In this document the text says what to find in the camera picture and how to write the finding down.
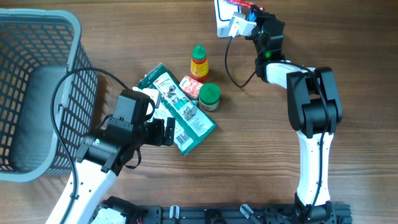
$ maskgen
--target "pink package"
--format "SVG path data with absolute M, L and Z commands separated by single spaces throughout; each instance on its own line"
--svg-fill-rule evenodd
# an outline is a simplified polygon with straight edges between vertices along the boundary
M 197 100 L 199 97 L 200 88 L 203 86 L 202 83 L 194 80 L 189 76 L 185 76 L 181 82 L 180 87 L 182 91 L 191 99 Z

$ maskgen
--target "bottle cap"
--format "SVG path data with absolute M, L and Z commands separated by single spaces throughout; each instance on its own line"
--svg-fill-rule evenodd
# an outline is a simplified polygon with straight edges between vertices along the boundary
M 195 60 L 203 60 L 206 58 L 206 50 L 204 47 L 201 45 L 197 45 L 193 50 L 192 50 L 192 57 Z
M 206 83 L 200 88 L 199 99 L 206 105 L 213 105 L 220 100 L 221 90 L 214 83 Z

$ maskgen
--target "wooden table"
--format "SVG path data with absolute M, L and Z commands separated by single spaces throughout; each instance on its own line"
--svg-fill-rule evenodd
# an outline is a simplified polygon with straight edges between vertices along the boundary
M 185 157 L 176 146 L 143 146 L 142 164 L 122 170 L 106 198 L 163 206 L 294 202 L 300 150 L 287 117 L 286 91 L 258 78 L 243 90 L 230 82 L 224 68 L 228 40 L 216 36 L 213 1 L 26 2 L 0 5 L 74 13 L 93 65 L 128 86 L 160 62 L 181 79 L 190 73 L 194 46 L 207 50 L 209 80 L 223 95 L 220 107 L 208 113 L 218 127 Z M 283 48 L 289 59 L 335 73 L 344 115 L 330 154 L 332 200 L 351 204 L 355 223 L 398 223 L 397 2 L 255 2 L 286 22 Z M 229 67 L 238 82 L 254 70 L 255 56 L 251 41 L 233 40 Z M 113 112 L 121 91 L 108 78 L 100 81 L 96 124 Z M 0 223 L 43 223 L 66 180 L 1 183 Z

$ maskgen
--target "green and white package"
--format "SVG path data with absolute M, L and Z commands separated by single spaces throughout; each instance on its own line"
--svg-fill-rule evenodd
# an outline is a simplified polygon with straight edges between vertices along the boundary
M 174 143 L 183 155 L 190 152 L 216 128 L 216 124 L 188 99 L 162 64 L 146 75 L 137 87 L 160 91 L 160 105 L 155 110 L 154 118 L 165 121 L 168 117 L 175 118 Z

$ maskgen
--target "gray plastic bin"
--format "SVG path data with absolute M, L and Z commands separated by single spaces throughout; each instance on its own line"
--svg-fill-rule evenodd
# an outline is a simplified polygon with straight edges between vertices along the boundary
M 0 180 L 70 173 L 50 100 L 67 70 L 91 67 L 80 37 L 80 23 L 69 12 L 0 9 Z M 96 73 L 80 72 L 56 96 L 55 120 L 73 158 L 90 130 L 97 89 Z

